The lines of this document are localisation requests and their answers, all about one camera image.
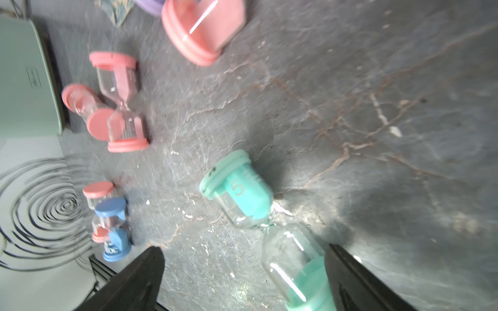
sand timer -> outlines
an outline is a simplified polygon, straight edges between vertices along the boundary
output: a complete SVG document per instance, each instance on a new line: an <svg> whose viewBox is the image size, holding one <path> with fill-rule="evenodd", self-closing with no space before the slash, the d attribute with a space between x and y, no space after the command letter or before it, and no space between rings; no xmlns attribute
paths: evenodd
<svg viewBox="0 0 498 311"><path fill-rule="evenodd" d="M62 102L85 120L90 135L98 140L109 141L107 119L114 109L103 104L92 89L82 84L70 84L62 91Z"/></svg>
<svg viewBox="0 0 498 311"><path fill-rule="evenodd" d="M236 150L209 170L199 185L239 228L261 228L270 223L273 191L254 170L249 155Z"/></svg>
<svg viewBox="0 0 498 311"><path fill-rule="evenodd" d="M261 263L285 297L288 311L336 310L324 256L300 224L265 229Z"/></svg>
<svg viewBox="0 0 498 311"><path fill-rule="evenodd" d="M128 108L128 102L137 92L135 58L115 52L92 52L90 61L97 68L102 94L117 105L107 120L108 150L131 152L147 148L149 143L143 134L142 119Z"/></svg>
<svg viewBox="0 0 498 311"><path fill-rule="evenodd" d="M100 226L109 231L121 228L126 222L126 200L112 198L100 202L95 207L95 214L100 218Z"/></svg>

blue end cap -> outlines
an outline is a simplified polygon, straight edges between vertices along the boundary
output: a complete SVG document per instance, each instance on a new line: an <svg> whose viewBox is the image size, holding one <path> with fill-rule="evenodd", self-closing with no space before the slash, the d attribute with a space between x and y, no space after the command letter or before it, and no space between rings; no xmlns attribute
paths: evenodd
<svg viewBox="0 0 498 311"><path fill-rule="evenodd" d="M104 259L108 262L117 262L131 252L128 231L119 229L109 232L109 242L104 242Z"/></svg>
<svg viewBox="0 0 498 311"><path fill-rule="evenodd" d="M95 207L95 214L99 217L118 216L124 220L126 200L123 198L112 198L100 202Z"/></svg>

pink hourglass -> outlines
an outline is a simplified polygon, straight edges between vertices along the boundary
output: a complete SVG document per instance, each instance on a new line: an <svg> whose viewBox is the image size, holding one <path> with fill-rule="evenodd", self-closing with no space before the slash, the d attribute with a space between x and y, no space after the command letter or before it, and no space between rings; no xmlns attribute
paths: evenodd
<svg viewBox="0 0 498 311"><path fill-rule="evenodd" d="M110 152L130 152L149 146L143 135L142 119L128 108L135 96L136 60L115 52L92 52L90 61L97 68L102 94L114 101L116 111L107 120Z"/></svg>
<svg viewBox="0 0 498 311"><path fill-rule="evenodd" d="M107 119L114 113L104 105L94 91L82 84L70 84L62 91L66 107L83 118L88 132L96 139L109 141Z"/></svg>
<svg viewBox="0 0 498 311"><path fill-rule="evenodd" d="M211 66L246 23L244 0L168 0L162 23L171 42L191 62Z"/></svg>

marble veining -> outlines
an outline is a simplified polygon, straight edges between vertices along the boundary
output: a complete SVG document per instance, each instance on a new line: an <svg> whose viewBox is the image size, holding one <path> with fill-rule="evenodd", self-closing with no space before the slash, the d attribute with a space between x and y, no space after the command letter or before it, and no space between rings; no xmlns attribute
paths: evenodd
<svg viewBox="0 0 498 311"><path fill-rule="evenodd" d="M121 28L91 1L32 2L63 85L97 89L88 54L129 53L129 106L150 147L110 154L70 113L60 142L121 187L135 247L166 266L168 309L275 310L261 233L198 192L246 150L293 216L421 311L498 304L498 4L491 0L248 0L248 23L209 68L189 63L139 8Z"/></svg>

number 5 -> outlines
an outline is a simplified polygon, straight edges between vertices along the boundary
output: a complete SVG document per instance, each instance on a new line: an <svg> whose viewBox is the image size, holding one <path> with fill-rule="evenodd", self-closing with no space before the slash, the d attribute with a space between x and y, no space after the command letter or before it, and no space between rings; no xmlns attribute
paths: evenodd
<svg viewBox="0 0 498 311"><path fill-rule="evenodd" d="M235 191L235 195L237 197L240 197L243 193L244 193L244 186L240 185L240 184L236 184L237 180L234 180L232 181L232 183L230 184L230 186L232 186L232 190Z"/></svg>

